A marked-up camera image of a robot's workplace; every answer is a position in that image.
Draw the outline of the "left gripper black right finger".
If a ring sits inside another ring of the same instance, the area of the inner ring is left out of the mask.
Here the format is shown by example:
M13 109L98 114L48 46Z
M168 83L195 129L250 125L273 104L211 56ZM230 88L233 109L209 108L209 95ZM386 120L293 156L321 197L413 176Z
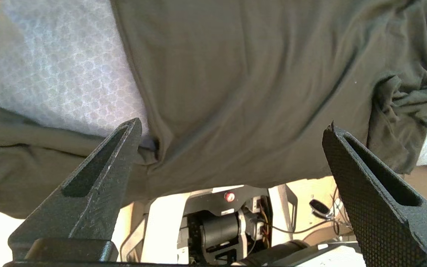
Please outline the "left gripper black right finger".
M427 267L427 200L334 124L322 147L367 267Z

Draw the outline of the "grey robot base chassis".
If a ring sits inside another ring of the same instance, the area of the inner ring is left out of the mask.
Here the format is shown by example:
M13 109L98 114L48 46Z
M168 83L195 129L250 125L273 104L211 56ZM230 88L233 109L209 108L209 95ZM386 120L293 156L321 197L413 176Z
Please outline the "grey robot base chassis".
M227 191L235 201L224 199ZM138 219L121 246L125 262L230 265L293 240L298 198L287 185L198 190L135 204Z

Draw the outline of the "black oval device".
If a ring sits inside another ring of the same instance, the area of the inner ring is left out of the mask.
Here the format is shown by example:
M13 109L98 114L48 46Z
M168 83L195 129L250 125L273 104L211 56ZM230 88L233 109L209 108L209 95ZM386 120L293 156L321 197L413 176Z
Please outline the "black oval device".
M324 203L320 202L319 200L312 199L309 202L312 214L316 217L323 218L323 219L330 219L332 218L332 212L331 209L328 208Z

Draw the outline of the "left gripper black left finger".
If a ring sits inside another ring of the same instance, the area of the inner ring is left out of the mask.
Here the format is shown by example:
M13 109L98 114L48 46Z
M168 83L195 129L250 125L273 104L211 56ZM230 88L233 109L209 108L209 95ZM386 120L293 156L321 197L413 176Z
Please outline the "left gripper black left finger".
M116 261L112 236L132 165L139 118L120 124L10 235L14 262Z

